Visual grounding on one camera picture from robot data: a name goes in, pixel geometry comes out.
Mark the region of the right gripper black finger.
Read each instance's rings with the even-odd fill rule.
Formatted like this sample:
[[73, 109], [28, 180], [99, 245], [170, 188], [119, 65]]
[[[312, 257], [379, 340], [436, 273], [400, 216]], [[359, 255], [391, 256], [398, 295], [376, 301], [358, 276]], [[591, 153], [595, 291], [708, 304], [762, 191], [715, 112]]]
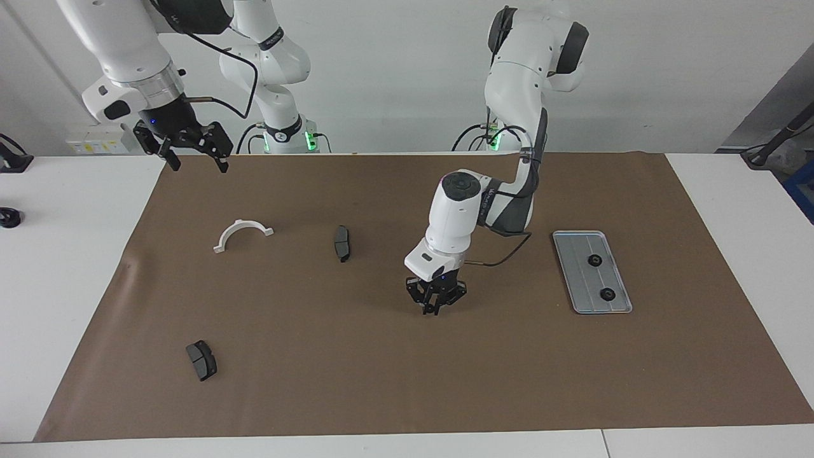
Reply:
[[226, 173], [233, 143], [220, 122], [212, 122], [200, 130], [200, 152], [211, 157], [221, 173]]
[[172, 171], [179, 171], [181, 162], [172, 150], [171, 138], [157, 139], [146, 124], [134, 125], [134, 136], [145, 154], [160, 157]]

